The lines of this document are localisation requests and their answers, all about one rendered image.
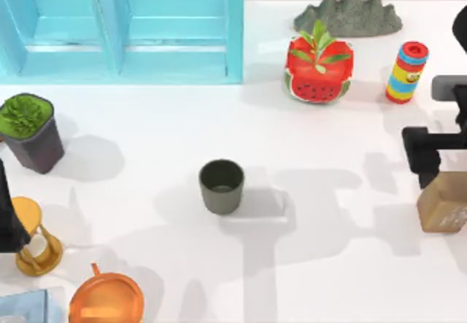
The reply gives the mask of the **brown cardboard box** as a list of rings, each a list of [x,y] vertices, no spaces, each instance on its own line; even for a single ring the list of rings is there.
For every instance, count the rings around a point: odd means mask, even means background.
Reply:
[[[442,171],[417,200],[426,233],[458,233],[467,223],[467,171]]]

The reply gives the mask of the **pale grey rounded box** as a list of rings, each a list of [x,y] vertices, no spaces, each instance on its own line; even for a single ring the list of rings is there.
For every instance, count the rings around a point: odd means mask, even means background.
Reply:
[[[453,88],[467,85],[467,75],[436,75],[431,83],[431,98],[435,101],[454,101]]]

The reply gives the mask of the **red yellow blue striped can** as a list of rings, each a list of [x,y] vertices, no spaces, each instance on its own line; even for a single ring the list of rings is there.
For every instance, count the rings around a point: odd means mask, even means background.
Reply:
[[[429,50],[421,42],[409,41],[401,45],[385,88],[388,100],[397,104],[411,101],[428,56]]]

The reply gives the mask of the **watermelon plant pot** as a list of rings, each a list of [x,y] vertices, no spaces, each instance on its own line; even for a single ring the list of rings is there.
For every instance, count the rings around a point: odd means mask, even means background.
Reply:
[[[331,36],[316,20],[312,32],[290,41],[285,86],[292,97],[311,104],[330,104],[350,88],[354,53],[350,44]]]

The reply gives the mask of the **grey mountain-shaped ornament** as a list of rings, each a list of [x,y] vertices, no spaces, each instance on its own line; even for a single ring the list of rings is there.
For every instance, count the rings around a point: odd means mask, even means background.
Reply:
[[[295,31],[311,33],[320,20],[331,36],[367,38],[399,32],[403,23],[392,4],[382,0],[322,0],[309,4],[293,21]]]

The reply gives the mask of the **dark grey-green cup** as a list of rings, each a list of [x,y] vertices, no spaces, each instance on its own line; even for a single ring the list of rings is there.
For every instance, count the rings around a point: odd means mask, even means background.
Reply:
[[[205,207],[216,215],[232,214],[240,206],[244,171],[234,161],[217,159],[206,163],[198,174]]]

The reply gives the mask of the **light blue rack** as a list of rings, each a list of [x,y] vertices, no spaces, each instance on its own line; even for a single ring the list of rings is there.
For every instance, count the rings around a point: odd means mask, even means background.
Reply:
[[[0,84],[232,84],[244,0],[0,0]]]

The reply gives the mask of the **dark pot with green plant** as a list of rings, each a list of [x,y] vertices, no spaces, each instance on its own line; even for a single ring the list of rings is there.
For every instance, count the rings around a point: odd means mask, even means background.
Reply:
[[[46,174],[63,157],[53,104],[32,93],[18,93],[0,106],[0,137],[19,163]]]

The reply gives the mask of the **yellow hourglass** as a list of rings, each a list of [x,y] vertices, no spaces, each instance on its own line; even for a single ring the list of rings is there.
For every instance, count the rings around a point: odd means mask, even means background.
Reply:
[[[14,197],[12,205],[32,240],[32,245],[24,246],[16,255],[16,266],[27,276],[43,276],[61,261],[62,244],[43,226],[42,209],[36,201]]]

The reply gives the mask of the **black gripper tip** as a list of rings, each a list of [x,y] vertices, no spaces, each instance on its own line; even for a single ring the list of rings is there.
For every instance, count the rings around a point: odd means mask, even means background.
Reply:
[[[3,160],[0,158],[0,254],[20,252],[31,241],[12,205]]]

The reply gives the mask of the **pale blue box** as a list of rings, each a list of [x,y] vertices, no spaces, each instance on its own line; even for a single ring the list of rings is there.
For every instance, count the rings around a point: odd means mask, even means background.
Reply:
[[[64,290],[54,287],[0,297],[0,323],[67,323]]]

